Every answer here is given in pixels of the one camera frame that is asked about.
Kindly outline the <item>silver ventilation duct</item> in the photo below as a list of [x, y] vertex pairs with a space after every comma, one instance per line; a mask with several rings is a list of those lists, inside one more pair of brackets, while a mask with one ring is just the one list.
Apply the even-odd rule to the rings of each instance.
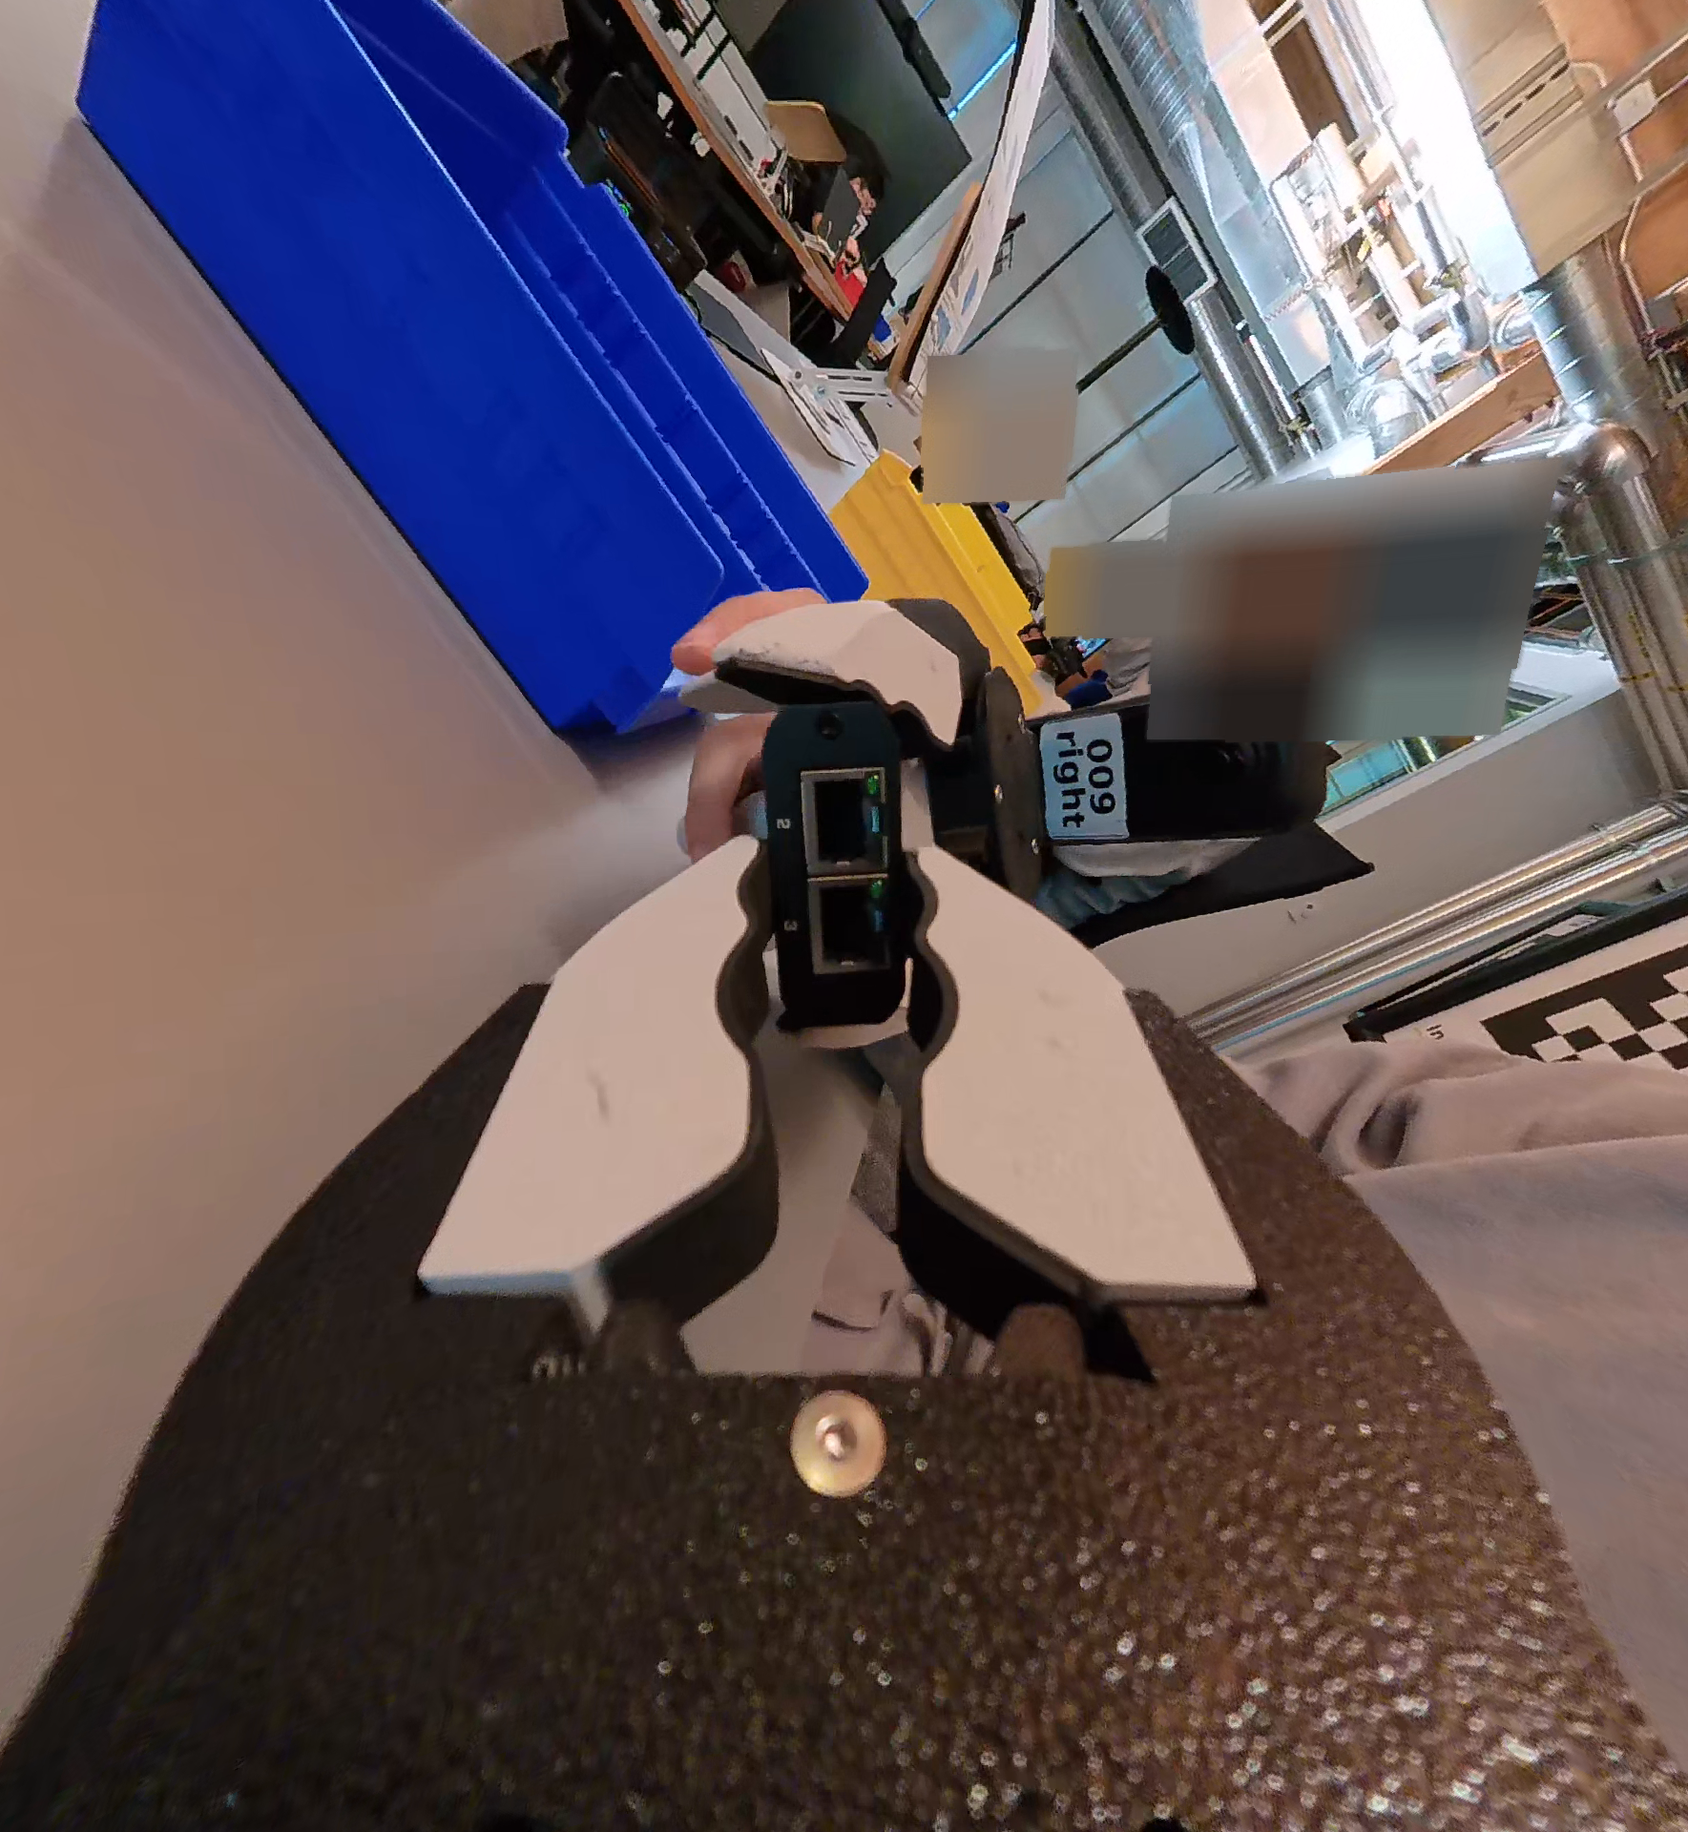
[[1077, 140], [1147, 262], [1149, 330], [1196, 362], [1252, 474], [1277, 474], [1303, 451], [1289, 402], [1246, 338], [1213, 247], [1129, 113], [1077, 4], [1054, 6], [1050, 68]]

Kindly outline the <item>person's right hand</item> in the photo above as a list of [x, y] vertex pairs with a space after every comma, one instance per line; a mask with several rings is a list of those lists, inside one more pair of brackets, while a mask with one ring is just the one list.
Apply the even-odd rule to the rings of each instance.
[[[705, 675], [713, 671], [717, 646], [737, 630], [820, 603], [824, 599], [809, 587], [731, 597], [674, 644], [672, 667], [684, 675]], [[692, 863], [717, 852], [735, 836], [741, 801], [760, 787], [760, 758], [774, 717], [774, 712], [719, 717], [698, 737], [682, 821], [684, 850]]]

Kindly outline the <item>silver round pipe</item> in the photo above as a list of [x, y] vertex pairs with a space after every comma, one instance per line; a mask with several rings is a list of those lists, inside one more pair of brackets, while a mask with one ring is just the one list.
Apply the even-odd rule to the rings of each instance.
[[1522, 295], [1557, 387], [1561, 542], [1653, 772], [1688, 791], [1688, 451], [1637, 332], [1610, 237]]

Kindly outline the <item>white banner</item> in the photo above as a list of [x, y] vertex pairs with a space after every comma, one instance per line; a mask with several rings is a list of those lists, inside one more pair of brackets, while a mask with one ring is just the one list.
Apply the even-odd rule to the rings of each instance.
[[1052, 68], [1054, 41], [1056, 4], [1022, 4], [1013, 80], [989, 165], [952, 220], [947, 249], [927, 278], [912, 325], [916, 340], [904, 373], [914, 383], [923, 381], [935, 356], [954, 354], [966, 344], [976, 313], [984, 307], [1009, 233], [1015, 190]]

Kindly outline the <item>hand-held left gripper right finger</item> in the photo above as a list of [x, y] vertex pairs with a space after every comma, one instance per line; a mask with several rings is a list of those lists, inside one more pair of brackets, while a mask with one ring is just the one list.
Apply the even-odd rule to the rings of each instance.
[[947, 1320], [1022, 1340], [1026, 1371], [1153, 1383], [1129, 1316], [1246, 1309], [1248, 1248], [1122, 984], [943, 846], [910, 867], [902, 1266]]

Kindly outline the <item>yellow plastic bin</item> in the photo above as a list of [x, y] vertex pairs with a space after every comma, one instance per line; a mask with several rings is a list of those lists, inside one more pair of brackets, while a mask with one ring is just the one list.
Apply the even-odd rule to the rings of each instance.
[[869, 595], [945, 601], [1015, 681], [1026, 716], [1057, 706], [1021, 640], [1034, 612], [1009, 562], [970, 507], [923, 502], [912, 476], [898, 455], [881, 453], [828, 513], [863, 568]]

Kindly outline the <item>black ethernet adapter box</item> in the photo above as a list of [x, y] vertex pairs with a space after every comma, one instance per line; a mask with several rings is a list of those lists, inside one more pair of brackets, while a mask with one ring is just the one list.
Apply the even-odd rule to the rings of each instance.
[[919, 908], [902, 844], [896, 729], [871, 702], [785, 708], [762, 764], [783, 1023], [882, 1023], [906, 996]]

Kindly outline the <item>metal pipe railing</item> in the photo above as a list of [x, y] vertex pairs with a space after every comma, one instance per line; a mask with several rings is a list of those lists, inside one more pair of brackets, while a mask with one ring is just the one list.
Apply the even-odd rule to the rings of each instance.
[[1347, 1011], [1398, 982], [1472, 961], [1571, 904], [1674, 875], [1688, 865], [1688, 797], [1658, 799], [1406, 918], [1186, 1015], [1209, 1046], [1238, 1046], [1304, 1019]]

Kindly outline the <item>blue plastic bin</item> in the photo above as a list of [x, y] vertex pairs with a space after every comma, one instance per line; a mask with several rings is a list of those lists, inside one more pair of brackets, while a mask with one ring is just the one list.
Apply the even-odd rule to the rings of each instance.
[[721, 601], [869, 595], [564, 124], [429, 2], [101, 2], [77, 111], [556, 731]]

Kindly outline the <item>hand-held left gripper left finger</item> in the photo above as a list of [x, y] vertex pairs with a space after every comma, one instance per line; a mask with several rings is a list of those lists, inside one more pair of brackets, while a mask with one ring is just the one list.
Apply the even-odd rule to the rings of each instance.
[[550, 1297], [587, 1336], [647, 1303], [688, 1324], [764, 1264], [779, 1169], [764, 848], [739, 836], [556, 974], [418, 1266], [429, 1295]]

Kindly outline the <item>black white checkered marker board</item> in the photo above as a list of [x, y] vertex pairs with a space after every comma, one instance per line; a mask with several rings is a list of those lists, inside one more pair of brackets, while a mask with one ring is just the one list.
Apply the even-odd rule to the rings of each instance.
[[1476, 1042], [1553, 1064], [1629, 1064], [1688, 1079], [1688, 889], [1579, 904], [1345, 1021], [1365, 1042]]

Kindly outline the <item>wooden workbench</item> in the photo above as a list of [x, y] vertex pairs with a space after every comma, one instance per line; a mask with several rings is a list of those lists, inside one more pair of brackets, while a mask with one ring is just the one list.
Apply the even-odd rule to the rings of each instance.
[[785, 245], [807, 293], [838, 327], [844, 327], [855, 307], [836, 282], [830, 251], [779, 208], [776, 190], [762, 179], [760, 161], [742, 146], [719, 113], [717, 103], [694, 80], [692, 66], [672, 48], [665, 27], [649, 6], [618, 2], [616, 10], [637, 33], [649, 62], [657, 68], [678, 111], [694, 122], [694, 138], [715, 155], [721, 169], [739, 185], [748, 206], [764, 218], [774, 237]]

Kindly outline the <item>person's grey sweatshirt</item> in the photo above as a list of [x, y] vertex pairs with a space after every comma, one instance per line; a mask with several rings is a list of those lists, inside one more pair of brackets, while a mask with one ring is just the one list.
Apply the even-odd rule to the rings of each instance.
[[1688, 1079], [1225, 1066], [1131, 996], [1266, 1291], [1089, 1383], [929, 1303], [879, 1103], [805, 1367], [939, 1385], [896, 1824], [1688, 1828]]

